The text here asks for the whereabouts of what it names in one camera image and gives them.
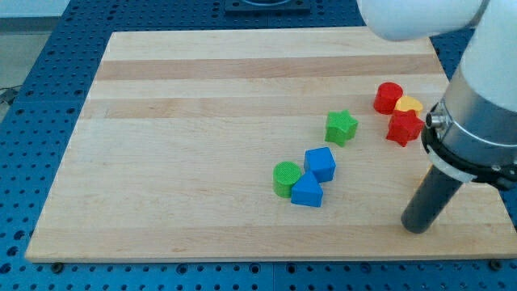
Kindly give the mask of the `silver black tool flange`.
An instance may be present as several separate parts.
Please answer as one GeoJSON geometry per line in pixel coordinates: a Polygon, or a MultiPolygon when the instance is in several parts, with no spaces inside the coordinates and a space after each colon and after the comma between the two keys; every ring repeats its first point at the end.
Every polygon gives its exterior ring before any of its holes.
{"type": "Polygon", "coordinates": [[[442,175],[511,190],[516,186],[516,100],[481,93],[459,68],[427,113],[422,144],[442,175]]]}

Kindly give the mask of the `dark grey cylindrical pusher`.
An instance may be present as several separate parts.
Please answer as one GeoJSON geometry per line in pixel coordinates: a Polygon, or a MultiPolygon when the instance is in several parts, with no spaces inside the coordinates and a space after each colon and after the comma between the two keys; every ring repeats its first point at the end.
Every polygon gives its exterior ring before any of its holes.
{"type": "Polygon", "coordinates": [[[414,234],[426,232],[462,185],[431,166],[401,215],[402,225],[414,234]]]}

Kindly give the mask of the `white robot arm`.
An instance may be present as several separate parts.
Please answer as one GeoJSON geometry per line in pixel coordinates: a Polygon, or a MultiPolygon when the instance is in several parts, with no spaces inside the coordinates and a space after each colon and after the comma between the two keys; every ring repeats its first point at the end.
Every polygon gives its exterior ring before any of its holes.
{"type": "Polygon", "coordinates": [[[516,185],[516,3],[359,0],[359,12],[380,38],[474,33],[441,100],[421,133],[431,168],[401,215],[410,232],[428,230],[465,183],[508,191],[516,185]]]}

